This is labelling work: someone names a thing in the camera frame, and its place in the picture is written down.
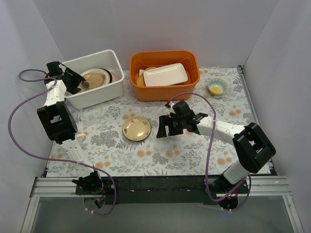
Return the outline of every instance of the floral pattern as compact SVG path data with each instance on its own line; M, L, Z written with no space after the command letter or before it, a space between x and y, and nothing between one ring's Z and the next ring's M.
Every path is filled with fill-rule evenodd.
M201 79L194 92L211 102L217 119L241 125L254 121L236 68L201 68L200 73ZM89 161L112 176L203 175L210 137L185 130L182 135L157 139L158 117L168 114L165 102L137 100L129 82L129 71L124 74L122 97L83 110L77 110L68 103L79 132L87 135L82 148ZM229 84L223 95L209 93L207 83L214 77L222 77ZM212 110L199 97L192 96L187 103L195 113L212 116ZM122 133L124 121L132 116L143 116L151 123L151 134L144 141L130 141ZM66 152L57 144L52 149L51 157L68 159ZM215 139L208 172L221 174L237 159L232 145ZM76 177L75 166L49 162L47 177ZM265 165L259 173L270 173L269 167Z

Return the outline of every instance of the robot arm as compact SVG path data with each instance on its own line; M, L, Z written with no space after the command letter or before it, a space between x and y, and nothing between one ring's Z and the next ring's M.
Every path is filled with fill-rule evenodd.
M159 117L157 138L166 137L165 126L169 128L169 136L182 134L184 129L198 135L211 136L214 120L210 116L203 113L196 115L184 101L175 104L173 110L175 113ZM256 123L241 126L217 121L214 136L233 145L239 158L212 184L226 191L249 173L259 172L276 153L274 146Z
M54 65L53 68L59 68L58 70L53 69L51 68L51 64L50 66L48 64L50 76L55 77L57 79L57 83L55 87L47 93L46 102L42 108L37 110L37 114L50 140L55 141L62 148L64 148L71 160L91 166L91 162L84 155L81 148L81 140L79 139L82 138L83 134L76 134L77 125L65 105L66 90L69 89L72 92L78 91L77 86L82 80L82 77L76 74L77 76L74 76L76 77L75 79L71 76L69 79L71 82L69 83L66 80L66 71L63 74L62 69L59 67L59 63L54 62L52 64ZM51 88L54 83L55 81L47 81L47 89ZM88 176L91 172L93 172L93 169L82 165L77 165L77 169L78 177Z

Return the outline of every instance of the purple cable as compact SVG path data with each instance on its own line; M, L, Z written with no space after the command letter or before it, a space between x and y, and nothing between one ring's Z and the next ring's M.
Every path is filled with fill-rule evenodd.
M175 98L177 98L179 96L182 96L182 95L195 95L195 96L201 97L202 99L204 99L209 104L210 108L212 109L212 111L214 113L214 117L213 117L214 122L213 122L212 134L210 136L210 141L209 141L209 146L208 146L208 151L207 151L207 160L206 160L206 167L205 167L205 185L206 185L206 191L207 191L207 195L208 195L209 199L211 199L213 202L220 202L220 201L224 200L225 198L227 198L231 193L233 193L246 180L246 177L244 179L242 179L240 182L238 182L238 184L233 189L231 189L226 195L224 195L223 197L221 197L219 199L214 199L211 196L210 191L209 191L209 186L208 186L208 165L209 165L210 152L211 152L211 149L212 149L212 144L213 144L214 135L215 135L216 111L215 111L213 105L206 98L204 98L200 94L196 94L196 93L193 93L193 92L181 93L181 94L179 94L177 96L174 96L170 101L173 101ZM247 195L245 197L245 200L242 202L242 204L240 206L238 206L235 209L232 209L232 211L240 209L246 203L246 201L247 201L247 199L249 197L249 194L250 194L250 191L251 191L252 182L251 182L251 176L250 175L248 175L248 178L249 178L249 189L248 189Z
M95 170L97 170L97 171L101 171L101 172L103 172L104 174L106 174L106 175L110 178L110 180L112 181L114 187L116 187L116 184L115 184L113 178L112 178L107 172L105 172L105 171L103 171L103 170L101 170L101 169L99 169L99 168L96 168L96 167L93 167L93 166L90 166L90 165L87 165L87 164L84 164L84 163L78 163L77 161L74 161L74 160L68 160L68 159L52 159L52 158L41 157L41 156L38 156L38 155L35 155L35 154L32 154L32 153L26 151L26 150L16 141L16 139L14 138L14 136L13 136L13 134L12 134L12 118L13 118L14 113L15 113L23 104L25 104L25 103L27 103L27 102L33 100L34 98L36 98L36 97L38 97L38 96L41 96L41 95L43 95L43 94L45 94L45 93L48 93L50 90L52 90L52 89L56 86L56 82L57 82L57 80L56 80L55 78L44 78L44 79L38 79L38 80L25 80L25 79L23 79L23 78L21 77L21 75L22 75L22 73L27 72L27 71L38 71L38 72L43 72L43 73L45 73L46 75L48 75L48 74L47 74L45 71L43 71L43 70L39 70L39 69L26 69L26 70L23 70L23 71L21 71L21 72L19 73L19 75L18 75L19 79L21 79L22 81L25 81L25 82L38 82L38 81L43 81L43 80L47 80L47 79L52 79L52 80L55 81L55 83L54 83L53 87L49 88L48 90L43 91L43 92L41 92L41 93L39 93L39 94L36 94L35 96L30 97L30 98L27 99L27 100L24 100L22 103L20 103L20 104L12 111L12 113L10 114L10 117L9 117L9 121L8 121L8 130L9 130L9 135L10 135L11 139L13 140L14 144L15 144L22 152L24 152L25 154L27 154L27 155L29 155L29 156L31 156L31 157L33 157L33 158L36 158L36 159L42 159L42 160L47 160L47 161L68 162L68 163L73 163L73 164L80 164L80 165L83 165L83 166L86 166L86 167L95 169ZM92 212L92 213L96 213L96 214L99 214L99 215L106 216L106 215L110 214L110 213L113 211L113 209L114 209L114 207L115 207L115 204L116 204L116 201L117 201L117 190L114 189L114 199L113 199L113 203L112 203L112 207L111 207L110 211L108 211L107 213L101 213L101 212L98 212L98 211L93 211L92 209L88 209L88 208L86 208L86 209L89 210L89 211Z

